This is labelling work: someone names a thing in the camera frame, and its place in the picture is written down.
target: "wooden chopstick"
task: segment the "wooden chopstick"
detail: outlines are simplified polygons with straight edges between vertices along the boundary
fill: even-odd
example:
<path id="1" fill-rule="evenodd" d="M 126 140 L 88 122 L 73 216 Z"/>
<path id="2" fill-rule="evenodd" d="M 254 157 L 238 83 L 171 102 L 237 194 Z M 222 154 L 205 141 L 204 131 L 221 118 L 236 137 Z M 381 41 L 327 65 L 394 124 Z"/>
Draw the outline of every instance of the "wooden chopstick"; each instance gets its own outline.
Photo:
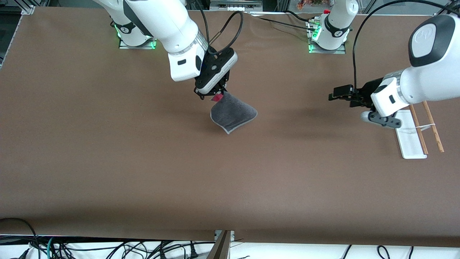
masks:
<path id="1" fill-rule="evenodd" d="M 412 119 L 414 119 L 415 129 L 417 130 L 417 135 L 419 135 L 420 145 L 422 145 L 423 154 L 428 155 L 428 149 L 426 148 L 425 139 L 423 138 L 422 130 L 419 128 L 419 120 L 417 119 L 417 114 L 415 114 L 414 106 L 409 105 L 410 113 L 412 114 Z"/>
<path id="2" fill-rule="evenodd" d="M 444 148 L 443 144 L 441 143 L 441 139 L 439 138 L 439 134 L 437 133 L 436 125 L 433 120 L 433 116 L 431 115 L 430 108 L 428 107 L 428 103 L 426 101 L 423 101 L 423 108 L 425 108 L 426 115 L 428 116 L 428 120 L 430 121 L 431 125 L 431 130 L 433 131 L 434 138 L 436 139 L 436 144 L 437 148 L 439 149 L 439 152 L 443 153 Z"/>

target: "brown table surface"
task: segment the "brown table surface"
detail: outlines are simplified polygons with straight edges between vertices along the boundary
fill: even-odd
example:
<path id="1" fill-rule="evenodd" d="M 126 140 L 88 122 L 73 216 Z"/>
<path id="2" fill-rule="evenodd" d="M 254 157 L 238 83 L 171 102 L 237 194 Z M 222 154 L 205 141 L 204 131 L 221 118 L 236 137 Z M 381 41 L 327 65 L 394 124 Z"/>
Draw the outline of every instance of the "brown table surface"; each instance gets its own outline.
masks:
<path id="1" fill-rule="evenodd" d="M 207 12 L 211 36 L 229 15 Z M 425 19 L 371 18 L 358 83 L 407 67 Z M 351 42 L 346 55 L 309 54 L 301 29 L 245 15 L 228 90 L 259 115 L 226 135 L 194 81 L 172 81 L 161 44 L 119 50 L 109 23 L 104 9 L 22 19 L 0 71 L 1 217 L 43 235 L 197 240 L 233 229 L 245 241 L 460 245 L 458 100 L 431 103 L 446 153 L 426 131 L 428 159 L 404 160 L 393 130 L 327 101 L 352 83 Z"/>

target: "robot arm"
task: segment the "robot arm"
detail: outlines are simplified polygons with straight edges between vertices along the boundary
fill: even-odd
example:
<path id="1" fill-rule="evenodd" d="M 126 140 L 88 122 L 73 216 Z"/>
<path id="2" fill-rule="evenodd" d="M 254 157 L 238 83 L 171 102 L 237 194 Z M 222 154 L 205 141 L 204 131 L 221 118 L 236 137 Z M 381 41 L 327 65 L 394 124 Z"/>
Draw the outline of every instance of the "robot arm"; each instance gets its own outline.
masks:
<path id="1" fill-rule="evenodd" d="M 411 66 L 354 89 L 352 85 L 334 88 L 329 100 L 348 100 L 350 107 L 364 106 L 362 119 L 391 128 L 401 127 L 396 112 L 425 100 L 460 97 L 455 76 L 460 60 L 460 18 L 441 14 L 420 24 L 409 40 Z"/>
<path id="2" fill-rule="evenodd" d="M 321 29 L 313 40 L 327 50 L 339 48 L 346 41 L 358 9 L 356 0 L 337 0 L 329 14 L 320 16 Z"/>
<path id="3" fill-rule="evenodd" d="M 124 12 L 141 30 L 154 35 L 168 52 L 171 77 L 183 81 L 200 75 L 208 44 L 184 1 L 124 0 Z"/>
<path id="4" fill-rule="evenodd" d="M 129 46 L 140 46 L 144 44 L 150 36 L 144 35 L 142 31 L 131 20 L 126 17 L 123 10 L 123 3 L 119 0 L 93 0 L 100 4 L 109 13 L 115 23 L 115 28 L 120 38 Z"/>

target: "green led light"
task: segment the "green led light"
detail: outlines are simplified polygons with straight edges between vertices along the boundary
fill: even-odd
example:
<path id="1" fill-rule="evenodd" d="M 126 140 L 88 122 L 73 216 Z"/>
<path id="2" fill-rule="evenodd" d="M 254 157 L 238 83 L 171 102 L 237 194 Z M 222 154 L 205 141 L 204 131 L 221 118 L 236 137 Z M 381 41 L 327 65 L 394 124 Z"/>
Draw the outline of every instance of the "green led light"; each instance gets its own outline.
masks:
<path id="1" fill-rule="evenodd" d="M 118 31 L 118 28 L 116 26 L 115 26 L 115 30 L 116 30 L 118 37 L 121 39 L 120 32 Z"/>
<path id="2" fill-rule="evenodd" d="M 318 26 L 318 28 L 316 28 L 316 30 L 313 32 L 312 38 L 314 41 L 318 40 L 320 33 L 321 33 L 321 26 Z"/>
<path id="3" fill-rule="evenodd" d="M 156 49 L 156 39 L 154 39 L 150 45 L 152 46 L 152 49 Z"/>

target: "white floor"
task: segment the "white floor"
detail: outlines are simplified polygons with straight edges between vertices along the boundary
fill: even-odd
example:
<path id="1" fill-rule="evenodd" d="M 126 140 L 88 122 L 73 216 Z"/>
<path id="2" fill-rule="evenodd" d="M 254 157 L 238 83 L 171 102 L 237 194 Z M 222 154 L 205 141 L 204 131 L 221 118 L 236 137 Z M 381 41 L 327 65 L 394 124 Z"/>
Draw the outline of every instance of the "white floor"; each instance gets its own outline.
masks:
<path id="1" fill-rule="evenodd" d="M 116 247 L 120 243 L 85 243 L 70 244 L 69 248 L 90 249 L 100 247 Z M 159 242 L 145 243 L 148 250 L 155 248 Z M 341 259 L 346 245 L 306 245 L 306 244 L 268 244 L 268 243 L 239 243 L 235 242 L 230 249 L 230 259 L 241 259 L 246 256 L 248 259 Z M 196 245 L 197 253 L 207 253 L 211 250 L 212 244 Z M 0 259 L 18 258 L 28 245 L 0 246 Z M 387 246 L 391 259 L 407 259 L 409 247 Z M 99 250 L 90 252 L 73 252 L 77 259 L 105 259 L 112 251 Z M 112 259 L 120 259 L 123 249 L 120 249 Z M 166 254 L 168 259 L 184 258 L 184 250 L 179 248 Z M 37 259 L 36 249 L 31 249 L 27 259 Z M 346 259 L 379 259 L 376 246 L 359 246 L 351 247 Z M 135 253 L 130 253 L 126 259 L 142 259 Z M 460 248 L 442 248 L 442 247 L 415 247 L 412 259 L 460 259 Z"/>

